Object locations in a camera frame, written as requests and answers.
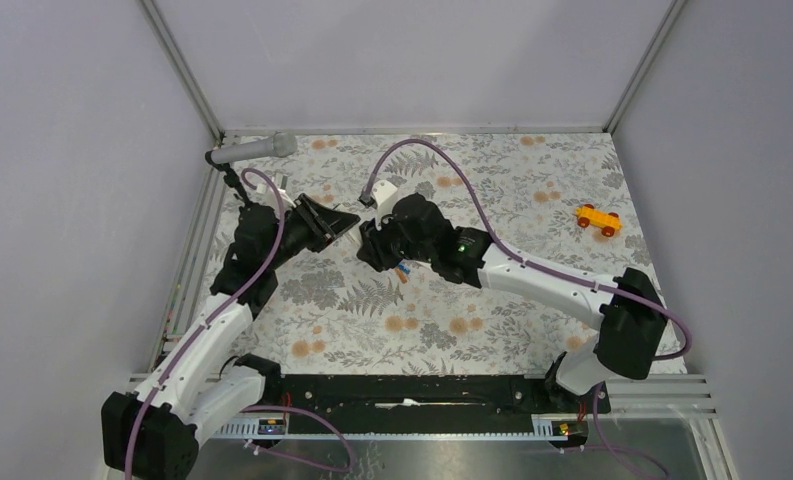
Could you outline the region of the white remote control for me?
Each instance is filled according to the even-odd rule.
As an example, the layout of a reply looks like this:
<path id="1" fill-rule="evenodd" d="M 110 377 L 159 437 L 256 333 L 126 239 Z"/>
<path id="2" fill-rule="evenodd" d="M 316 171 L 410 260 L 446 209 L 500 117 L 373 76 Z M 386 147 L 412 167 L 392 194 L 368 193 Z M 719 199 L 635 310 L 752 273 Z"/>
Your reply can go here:
<path id="1" fill-rule="evenodd" d="M 363 238 L 361 235 L 360 227 L 358 225 L 353 226 L 348 230 L 346 233 L 346 237 L 352 241 L 352 243 L 356 246 L 360 246 L 362 244 Z"/>

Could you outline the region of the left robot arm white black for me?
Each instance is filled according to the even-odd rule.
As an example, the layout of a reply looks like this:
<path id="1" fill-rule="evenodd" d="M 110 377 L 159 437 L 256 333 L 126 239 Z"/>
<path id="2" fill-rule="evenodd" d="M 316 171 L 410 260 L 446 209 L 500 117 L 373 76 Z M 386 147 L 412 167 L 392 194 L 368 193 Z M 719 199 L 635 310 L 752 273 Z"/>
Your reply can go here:
<path id="1" fill-rule="evenodd" d="M 140 479 L 184 479 L 201 447 L 244 408 L 276 407 L 283 387 L 275 362 L 248 355 L 216 386 L 205 382 L 277 289 L 278 268 L 304 250 L 325 250 L 359 221 L 305 194 L 242 207 L 202 311 L 134 391 L 104 402 L 105 464 Z"/>

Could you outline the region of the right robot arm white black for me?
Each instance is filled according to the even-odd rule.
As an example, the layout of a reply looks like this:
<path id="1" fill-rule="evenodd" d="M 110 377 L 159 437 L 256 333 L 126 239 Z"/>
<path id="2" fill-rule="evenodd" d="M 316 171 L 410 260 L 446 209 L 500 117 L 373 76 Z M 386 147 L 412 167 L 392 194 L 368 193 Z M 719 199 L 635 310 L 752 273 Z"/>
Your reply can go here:
<path id="1" fill-rule="evenodd" d="M 656 360 L 667 318 L 651 280 L 639 270 L 597 275 L 539 260 L 505 247 L 488 231 L 453 226 L 420 194 L 361 223 L 359 240 L 358 259 L 377 271 L 419 262 L 451 283 L 516 294 L 595 330 L 547 371 L 545 396 L 555 410 L 573 410 L 610 378 L 644 380 Z"/>

